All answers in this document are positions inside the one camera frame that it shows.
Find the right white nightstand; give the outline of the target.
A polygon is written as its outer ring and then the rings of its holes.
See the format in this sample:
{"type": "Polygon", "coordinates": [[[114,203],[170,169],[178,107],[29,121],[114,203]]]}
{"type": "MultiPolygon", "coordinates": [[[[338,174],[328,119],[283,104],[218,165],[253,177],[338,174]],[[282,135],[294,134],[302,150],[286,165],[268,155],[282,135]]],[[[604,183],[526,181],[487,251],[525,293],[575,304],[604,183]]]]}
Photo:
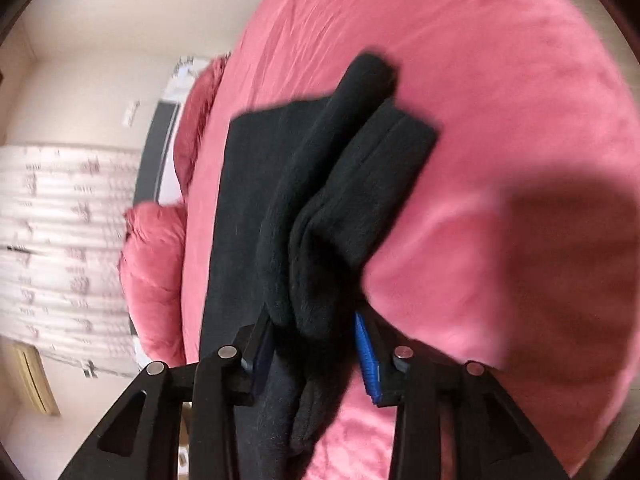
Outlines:
{"type": "Polygon", "coordinates": [[[168,83],[162,95],[162,100],[174,103],[183,103],[188,97],[195,81],[204,72],[210,62],[210,58],[198,56],[180,56],[172,69],[168,83]]]}

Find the black knit garment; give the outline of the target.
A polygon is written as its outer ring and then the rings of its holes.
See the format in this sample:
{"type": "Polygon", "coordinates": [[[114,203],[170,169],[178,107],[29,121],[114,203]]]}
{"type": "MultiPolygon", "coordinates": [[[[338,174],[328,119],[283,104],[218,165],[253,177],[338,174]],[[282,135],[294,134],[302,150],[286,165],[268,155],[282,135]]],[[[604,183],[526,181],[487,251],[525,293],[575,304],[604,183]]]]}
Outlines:
{"type": "Polygon", "coordinates": [[[236,415],[245,479],[300,478],[344,396],[363,268],[436,142],[395,90],[393,67],[363,53],[329,96],[230,124],[200,351],[269,314],[265,390],[236,415]]]}

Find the folded pink duvet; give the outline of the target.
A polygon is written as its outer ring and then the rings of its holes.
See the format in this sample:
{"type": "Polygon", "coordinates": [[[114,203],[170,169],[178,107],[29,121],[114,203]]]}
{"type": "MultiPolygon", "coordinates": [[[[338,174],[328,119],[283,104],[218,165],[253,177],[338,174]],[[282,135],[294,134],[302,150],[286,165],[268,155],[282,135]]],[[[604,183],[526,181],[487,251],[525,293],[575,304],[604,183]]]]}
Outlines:
{"type": "Polygon", "coordinates": [[[126,238],[118,272],[142,351],[170,367],[186,364],[181,285],[186,207],[142,202],[125,214],[126,238]]]}

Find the pink bed with blanket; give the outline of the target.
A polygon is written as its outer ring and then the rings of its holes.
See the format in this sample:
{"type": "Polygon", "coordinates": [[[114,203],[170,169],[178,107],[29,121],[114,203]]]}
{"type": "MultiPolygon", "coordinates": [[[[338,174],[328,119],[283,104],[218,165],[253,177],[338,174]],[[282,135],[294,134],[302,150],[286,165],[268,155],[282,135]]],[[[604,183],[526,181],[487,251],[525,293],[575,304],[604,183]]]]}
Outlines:
{"type": "MultiPolygon", "coordinates": [[[[639,362],[639,117],[568,0],[262,0],[229,58],[186,198],[184,352],[201,356],[217,202],[239,116],[332,94],[360,54],[436,142],[363,268],[407,336],[492,367],[569,474],[639,362]]],[[[352,367],[300,478],[381,479],[394,414],[352,367]]]]}

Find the grey bed headboard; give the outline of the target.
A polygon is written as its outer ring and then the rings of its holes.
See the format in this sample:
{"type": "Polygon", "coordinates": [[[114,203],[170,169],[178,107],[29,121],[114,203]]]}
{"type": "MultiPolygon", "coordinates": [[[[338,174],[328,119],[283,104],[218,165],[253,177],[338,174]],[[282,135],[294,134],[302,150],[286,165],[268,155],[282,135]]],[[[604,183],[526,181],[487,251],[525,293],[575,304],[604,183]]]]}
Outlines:
{"type": "Polygon", "coordinates": [[[178,118],[180,104],[160,100],[152,117],[142,151],[132,204],[157,200],[164,173],[169,141],[178,118]]]}

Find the pink pillow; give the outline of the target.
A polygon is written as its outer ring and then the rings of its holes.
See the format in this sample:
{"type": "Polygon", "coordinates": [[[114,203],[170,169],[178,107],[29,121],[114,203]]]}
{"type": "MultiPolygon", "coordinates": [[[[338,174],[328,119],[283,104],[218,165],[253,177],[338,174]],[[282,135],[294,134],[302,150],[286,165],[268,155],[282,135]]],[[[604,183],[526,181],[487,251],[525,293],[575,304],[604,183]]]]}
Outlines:
{"type": "Polygon", "coordinates": [[[189,195],[198,151],[230,56],[225,53],[208,63],[196,77],[183,105],[174,142],[174,167],[183,198],[189,195]]]}

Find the patterned beige curtain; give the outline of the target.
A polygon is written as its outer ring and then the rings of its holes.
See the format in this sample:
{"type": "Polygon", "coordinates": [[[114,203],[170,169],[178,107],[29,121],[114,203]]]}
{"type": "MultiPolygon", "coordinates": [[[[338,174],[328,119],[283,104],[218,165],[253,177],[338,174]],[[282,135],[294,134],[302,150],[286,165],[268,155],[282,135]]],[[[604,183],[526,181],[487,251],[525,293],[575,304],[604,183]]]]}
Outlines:
{"type": "Polygon", "coordinates": [[[137,368],[117,265],[137,151],[1,149],[1,333],[101,372],[137,368]]]}

